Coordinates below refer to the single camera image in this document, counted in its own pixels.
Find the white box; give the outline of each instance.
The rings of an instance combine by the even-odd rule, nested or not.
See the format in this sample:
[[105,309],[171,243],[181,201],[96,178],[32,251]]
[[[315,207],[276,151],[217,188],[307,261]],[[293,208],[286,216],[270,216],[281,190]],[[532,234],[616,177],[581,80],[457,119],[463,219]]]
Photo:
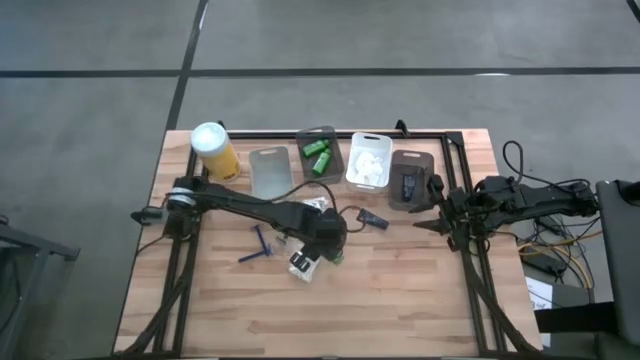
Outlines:
[[[358,175],[357,161],[363,153],[369,153],[380,164],[382,172],[371,177]],[[393,153],[393,140],[388,136],[357,132],[351,137],[351,151],[349,152],[349,164],[347,165],[347,188],[352,191],[361,191],[371,194],[379,194],[389,184],[389,172],[391,171],[391,154]]]

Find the gray floor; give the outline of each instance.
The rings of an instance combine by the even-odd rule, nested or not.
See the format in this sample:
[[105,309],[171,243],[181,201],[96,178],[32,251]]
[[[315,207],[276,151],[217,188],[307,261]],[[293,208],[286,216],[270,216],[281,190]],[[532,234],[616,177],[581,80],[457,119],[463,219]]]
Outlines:
[[[0,70],[177,69],[196,0],[0,1]],[[622,0],[219,0],[194,68],[640,65]],[[0,79],[0,213],[82,247],[48,271],[24,358],[110,351],[175,79]],[[637,180],[640,76],[189,81],[179,129],[486,127],[549,180]],[[509,174],[502,159],[500,171]],[[526,234],[526,227],[518,228]],[[611,299],[601,239],[586,243]]]

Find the black cable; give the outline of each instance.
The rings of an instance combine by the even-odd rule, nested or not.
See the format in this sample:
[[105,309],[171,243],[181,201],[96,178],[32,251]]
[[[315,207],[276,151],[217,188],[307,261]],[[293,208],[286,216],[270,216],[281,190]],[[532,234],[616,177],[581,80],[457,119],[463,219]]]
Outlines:
[[20,275],[18,274],[18,263],[16,262],[15,255],[11,255],[11,263],[13,265],[13,277],[15,278],[16,296],[17,296],[17,298],[16,298],[16,303],[13,305],[13,308],[11,309],[11,312],[9,313],[9,317],[7,317],[7,319],[2,324],[2,327],[0,327],[0,335],[4,332],[4,330],[7,328],[7,326],[9,326],[9,323],[11,322],[11,319],[13,319],[13,317],[15,316],[16,311],[18,311],[18,306],[20,305],[20,301],[22,301],[22,290],[21,290],[21,286],[20,286]]
[[541,299],[541,300],[548,301],[548,302],[552,303],[553,305],[555,305],[555,306],[557,306],[557,307],[559,307],[559,308],[563,308],[563,307],[564,307],[564,306],[562,306],[562,305],[560,305],[560,304],[558,304],[558,303],[554,302],[553,300],[549,300],[549,299],[547,299],[547,298],[543,298],[542,296],[540,296],[540,295],[536,294],[535,292],[533,292],[533,291],[531,291],[531,290],[529,290],[529,293],[533,294],[535,297],[537,297],[537,298],[539,298],[539,299]]
[[[593,224],[595,222],[597,222],[598,220],[600,220],[600,217],[598,216],[597,218],[591,220],[590,222],[587,223],[583,223],[583,224],[578,224],[578,225],[582,225],[582,226],[586,226],[589,225],[590,227],[593,226]],[[570,231],[569,231],[569,235],[571,236],[571,239],[577,239],[579,237],[574,236]],[[577,242],[572,242],[570,245],[578,245],[578,248],[580,249],[580,255],[577,256],[577,258],[583,258],[585,259],[585,262],[587,261],[587,258],[585,256],[585,254],[587,253],[587,248],[582,244],[582,242],[577,241]]]
[[140,253],[141,253],[144,249],[148,248],[149,246],[151,246],[151,245],[153,245],[153,244],[157,243],[158,241],[160,241],[160,240],[162,240],[162,239],[165,239],[166,237],[167,237],[166,235],[162,235],[162,236],[160,236],[159,238],[157,238],[157,239],[153,240],[152,242],[147,243],[147,244],[144,244],[144,246],[142,246],[140,249],[138,249],[138,251],[136,251],[136,256],[140,255]]
[[[589,232],[589,230],[591,230],[591,228],[596,224],[598,219],[599,218],[594,220],[593,223],[591,225],[589,225],[587,227],[587,229],[585,231],[583,231],[582,234],[580,234],[576,238],[576,242],[578,240],[580,240],[583,236],[585,236],[587,234],[587,232]],[[582,252],[582,258],[584,259],[584,264],[587,265],[587,271],[589,272],[589,277],[591,278],[591,288],[595,289],[595,287],[596,287],[596,279],[593,277],[593,271],[591,271],[591,265],[589,264],[589,260],[587,259],[587,257],[584,256],[584,252]],[[589,303],[593,303],[593,296],[592,296],[591,291],[589,291]]]
[[[341,216],[342,216],[342,213],[343,213],[343,212],[345,212],[346,210],[349,210],[349,209],[353,209],[353,210],[357,210],[357,211],[362,210],[362,208],[361,208],[360,206],[349,205],[349,206],[345,206],[342,210],[340,210],[340,211],[338,212],[338,215],[341,215]],[[365,227],[365,226],[366,226],[366,224],[365,224],[365,223],[362,223],[362,226],[361,226],[359,229],[355,229],[355,230],[349,230],[349,229],[347,229],[347,232],[348,232],[348,233],[356,233],[356,232],[360,232],[360,231],[362,231],[362,230],[364,229],[364,227]]]
[[[579,224],[576,224],[576,225],[567,225],[567,224],[565,224],[564,223],[564,217],[562,215],[558,215],[557,223],[559,223],[561,228],[562,228],[562,233],[565,235],[565,238],[564,238],[565,240],[575,239],[576,238],[576,236],[573,235],[573,233],[571,232],[571,229],[569,229],[569,227],[578,226]],[[576,256],[576,259],[580,259],[581,257],[584,257],[584,254],[587,252],[587,250],[584,247],[584,245],[582,245],[581,242],[572,243],[570,245],[578,245],[578,248],[580,249],[580,255]]]
[[[507,157],[507,148],[509,147],[509,145],[515,145],[518,148],[518,152],[519,152],[519,159],[520,159],[520,168],[518,170],[516,170],[516,168],[511,164],[511,162],[509,161],[509,158]],[[527,175],[524,173],[524,150],[522,149],[522,145],[520,145],[520,143],[518,143],[515,140],[509,140],[506,143],[504,143],[504,145],[502,146],[502,157],[504,158],[504,162],[507,164],[507,166],[509,167],[509,169],[511,169],[513,172],[515,172],[516,174],[518,174],[518,179],[516,179],[516,183],[520,183],[520,181],[522,180],[522,178],[527,178],[530,180],[535,180],[535,181],[539,181],[541,183],[553,186],[555,188],[557,188],[560,191],[572,194],[573,192],[570,190],[567,190],[563,187],[560,187],[559,185],[561,184],[568,184],[568,183],[572,183],[572,182],[582,182],[585,185],[587,185],[587,187],[591,187],[591,183],[589,182],[589,180],[587,179],[571,179],[571,180],[564,180],[561,182],[557,182],[557,183],[553,183],[551,181],[545,180],[545,179],[541,179],[539,177],[535,177],[532,175]]]
[[[536,244],[536,245],[538,245],[538,246],[544,246],[544,247],[549,247],[549,246],[553,245],[553,244],[551,244],[551,243],[549,243],[549,242],[545,241],[545,240],[542,238],[542,236],[540,236],[540,233],[541,233],[541,232],[538,230],[538,229],[539,229],[539,227],[538,227],[538,224],[536,224],[536,222],[535,222],[535,221],[533,221],[533,227],[534,227],[534,229],[535,229],[536,231],[538,231],[538,235],[536,236],[535,240],[534,240],[534,241],[532,241],[533,243],[535,243],[535,244]],[[581,286],[582,288],[585,288],[585,283],[584,283],[584,281],[582,280],[582,277],[581,277],[580,275],[578,275],[578,271],[576,271],[576,269],[574,269],[574,268],[573,268],[573,264],[571,264],[571,260],[569,260],[569,259],[565,259],[563,256],[561,256],[561,255],[560,255],[560,253],[559,253],[559,252],[555,251],[555,249],[554,249],[553,247],[550,247],[550,250],[551,250],[551,252],[553,252],[553,253],[556,255],[556,257],[557,257],[560,261],[562,261],[562,263],[564,264],[564,269],[565,269],[565,271],[566,271],[566,269],[571,270],[571,272],[573,273],[573,275],[575,275],[576,279],[578,279],[578,281],[580,282],[580,286]]]
[[302,189],[303,187],[305,187],[305,186],[307,186],[309,184],[316,184],[316,185],[319,185],[319,186],[323,187],[327,191],[327,194],[329,194],[329,197],[331,198],[331,204],[333,205],[333,208],[336,211],[338,211],[338,206],[336,205],[336,197],[333,195],[333,191],[331,191],[331,189],[326,184],[324,184],[324,183],[322,183],[320,181],[316,181],[316,180],[307,180],[307,181],[303,182],[302,184],[294,187],[293,189],[287,191],[285,194],[280,195],[280,196],[275,197],[275,198],[272,198],[272,199],[268,199],[267,201],[275,202],[275,201],[278,201],[278,200],[282,200],[282,199],[286,198],[287,196],[295,193],[296,191]]
[[551,227],[566,227],[566,228],[568,228],[568,227],[578,227],[578,226],[587,226],[587,225],[591,225],[592,223],[594,223],[594,222],[596,222],[596,221],[598,221],[598,220],[600,220],[600,216],[598,216],[597,218],[595,218],[595,219],[593,219],[593,220],[589,220],[589,221],[587,221],[587,222],[578,223],[578,224],[564,224],[564,223],[563,223],[563,224],[558,224],[558,225],[549,225],[549,226],[551,226]]
[[[484,240],[482,241],[482,246],[484,246],[484,252],[485,254],[489,253],[489,250],[491,250],[491,241],[489,241],[488,238],[484,238]],[[469,253],[473,256],[478,256],[478,254],[474,253],[473,251],[471,251],[471,249],[469,249]]]

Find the wooden table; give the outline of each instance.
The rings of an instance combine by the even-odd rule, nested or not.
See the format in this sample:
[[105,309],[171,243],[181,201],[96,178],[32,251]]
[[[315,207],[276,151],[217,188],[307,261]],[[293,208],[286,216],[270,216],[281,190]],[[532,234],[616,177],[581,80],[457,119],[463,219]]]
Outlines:
[[[497,174],[488,131],[462,131],[473,182]],[[184,175],[189,135],[189,131],[167,133],[151,205],[160,205],[173,180]],[[346,162],[349,141],[340,141]],[[276,145],[288,146],[294,182],[303,181],[294,140],[233,143],[243,171],[228,184],[230,188],[250,193],[248,153]],[[432,153],[435,171],[445,179],[439,141],[394,140],[394,149]],[[311,284],[287,272],[288,257],[278,248],[276,233],[270,228],[263,227],[264,235],[276,249],[276,256],[239,264],[238,258],[261,249],[255,232],[250,230],[256,222],[223,211],[204,215],[183,356],[408,357],[477,353],[460,254],[449,250],[444,237],[411,226],[415,221],[435,218],[436,212],[394,211],[388,207],[386,192],[349,192],[344,183],[331,188],[338,208],[350,204],[365,207],[389,220],[390,226],[386,231],[366,227],[361,233],[349,234],[344,262],[334,266],[323,261]],[[325,195],[322,189],[312,188],[300,191],[298,198]],[[354,216],[345,213],[350,228],[359,224]],[[160,225],[146,228],[140,246],[157,238],[161,231]],[[161,241],[137,258],[115,350],[131,344],[157,310],[170,247],[170,240]],[[492,238],[489,258],[500,305],[527,340],[541,348],[513,238]],[[486,311],[483,318],[491,337]],[[171,324],[167,332],[173,332]]]

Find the white lid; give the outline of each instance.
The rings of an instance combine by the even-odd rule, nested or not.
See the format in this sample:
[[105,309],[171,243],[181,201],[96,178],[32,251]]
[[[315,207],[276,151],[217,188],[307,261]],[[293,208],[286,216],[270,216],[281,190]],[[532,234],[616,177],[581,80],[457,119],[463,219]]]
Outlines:
[[191,133],[191,146],[198,155],[212,156],[224,151],[229,137],[217,123],[204,123]]

